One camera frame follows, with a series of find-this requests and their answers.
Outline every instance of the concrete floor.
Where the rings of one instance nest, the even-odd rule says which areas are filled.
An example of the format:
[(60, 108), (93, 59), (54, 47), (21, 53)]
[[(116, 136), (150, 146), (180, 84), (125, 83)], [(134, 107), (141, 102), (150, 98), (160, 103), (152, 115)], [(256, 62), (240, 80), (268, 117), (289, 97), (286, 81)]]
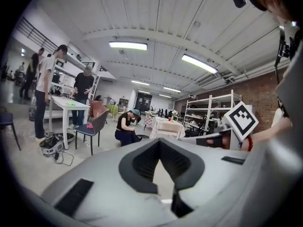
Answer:
[[(25, 100), (20, 98), (19, 90), (21, 86), (16, 86), (14, 81), (0, 81), (0, 102), (1, 103), (11, 103), (11, 104), (21, 104), (30, 105), (30, 100)], [(28, 96), (34, 96), (33, 91), (28, 91)]]
[[(21, 151), (19, 151), (10, 127), (2, 131), (4, 146), (11, 168), (20, 184), (31, 189), (36, 194), (40, 195), (55, 179), (91, 156), (90, 146), (88, 145), (89, 140), (83, 143), (83, 135), (79, 134), (77, 150), (75, 150), (75, 141), (72, 141), (66, 151), (74, 156), (72, 165), (55, 164), (52, 157), (46, 158), (43, 156), (38, 143), (35, 141), (34, 122), (28, 120), (29, 106), (11, 103), (1, 103), (1, 106), (5, 106), (9, 112), (14, 114), (14, 125), (21, 146)], [(112, 120), (111, 115), (109, 115), (107, 122), (108, 124), (100, 132), (100, 147), (98, 147), (98, 135), (93, 137), (94, 155), (120, 147), (120, 142), (114, 137), (117, 122)], [(48, 123), (45, 123), (45, 130), (48, 130)], [(53, 122), (53, 130), (54, 132), (62, 131), (62, 121), (60, 119)], [(151, 129), (146, 128), (143, 131), (143, 126), (137, 125), (136, 133), (149, 136)], [(69, 165), (71, 156), (64, 154), (64, 163)], [(153, 182), (158, 185), (159, 195), (162, 200), (171, 199), (174, 183), (164, 170), (161, 162), (156, 167)]]

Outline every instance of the green object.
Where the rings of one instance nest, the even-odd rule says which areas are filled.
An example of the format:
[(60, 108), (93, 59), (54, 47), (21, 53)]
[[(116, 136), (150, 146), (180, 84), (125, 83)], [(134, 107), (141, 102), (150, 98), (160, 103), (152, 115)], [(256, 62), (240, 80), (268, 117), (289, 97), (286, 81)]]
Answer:
[(117, 115), (118, 113), (118, 105), (112, 105), (112, 104), (107, 104), (106, 108), (109, 110), (110, 113), (113, 115)]

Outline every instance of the tablecloth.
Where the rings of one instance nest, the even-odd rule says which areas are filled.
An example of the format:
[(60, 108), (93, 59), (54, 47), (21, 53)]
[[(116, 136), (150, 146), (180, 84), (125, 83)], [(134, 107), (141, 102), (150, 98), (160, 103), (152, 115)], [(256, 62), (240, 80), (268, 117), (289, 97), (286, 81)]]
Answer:
[(112, 115), (117, 115), (118, 113), (118, 105), (107, 104), (106, 108), (109, 110)]
[(155, 139), (163, 134), (172, 135), (176, 139), (179, 139), (185, 136), (185, 130), (183, 125), (176, 121), (168, 121), (168, 119), (155, 117), (150, 138)]
[(146, 115), (145, 119), (144, 119), (144, 125), (146, 125), (146, 127), (152, 128), (154, 120), (155, 120), (155, 117)]

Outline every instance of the dark blue chair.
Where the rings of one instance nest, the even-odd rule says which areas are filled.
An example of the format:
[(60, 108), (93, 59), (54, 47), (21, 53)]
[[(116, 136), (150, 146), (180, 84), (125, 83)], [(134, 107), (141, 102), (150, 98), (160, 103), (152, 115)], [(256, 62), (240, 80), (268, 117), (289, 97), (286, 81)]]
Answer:
[(79, 133), (84, 134), (83, 142), (85, 141), (85, 135), (90, 136), (90, 152), (91, 152), (91, 155), (93, 155), (93, 136), (95, 136), (98, 133), (98, 147), (99, 147), (100, 146), (100, 131), (103, 129), (103, 127), (105, 125), (108, 112), (109, 112), (108, 110), (105, 110), (102, 114), (100, 114), (99, 116), (97, 116), (96, 118), (94, 118), (91, 121), (91, 124), (93, 125), (93, 129), (89, 129), (87, 127), (87, 124), (79, 126), (75, 129), (75, 131), (76, 131), (76, 136), (75, 136), (76, 149), (77, 149), (77, 136), (78, 136), (78, 132), (79, 132)]
[(19, 150), (21, 150), (18, 137), (15, 131), (14, 123), (13, 123), (13, 114), (8, 112), (0, 112), (0, 130), (3, 130), (5, 126), (11, 125), (15, 140), (17, 142), (17, 145), (19, 147)]

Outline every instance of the man in black t-shirt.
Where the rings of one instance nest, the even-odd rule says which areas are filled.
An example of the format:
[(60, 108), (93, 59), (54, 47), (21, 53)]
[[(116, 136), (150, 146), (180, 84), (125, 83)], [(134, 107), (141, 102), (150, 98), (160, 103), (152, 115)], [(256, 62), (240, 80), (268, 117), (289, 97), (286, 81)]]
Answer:
[(41, 48), (38, 53), (35, 53), (32, 55), (29, 65), (27, 67), (27, 73), (26, 73), (26, 81), (23, 83), (21, 89), (20, 89), (20, 97), (23, 97), (23, 91), (24, 92), (24, 98), (30, 100), (30, 97), (28, 96), (28, 90), (30, 88), (30, 85), (33, 82), (33, 79), (35, 78), (37, 66), (39, 63), (39, 56), (41, 56), (44, 52), (44, 48)]
[[(86, 104), (89, 92), (94, 83), (94, 77), (91, 75), (92, 66), (86, 66), (83, 72), (79, 73), (75, 79), (74, 93), (75, 101)], [(72, 124), (70, 129), (83, 125), (84, 110), (72, 110)]]

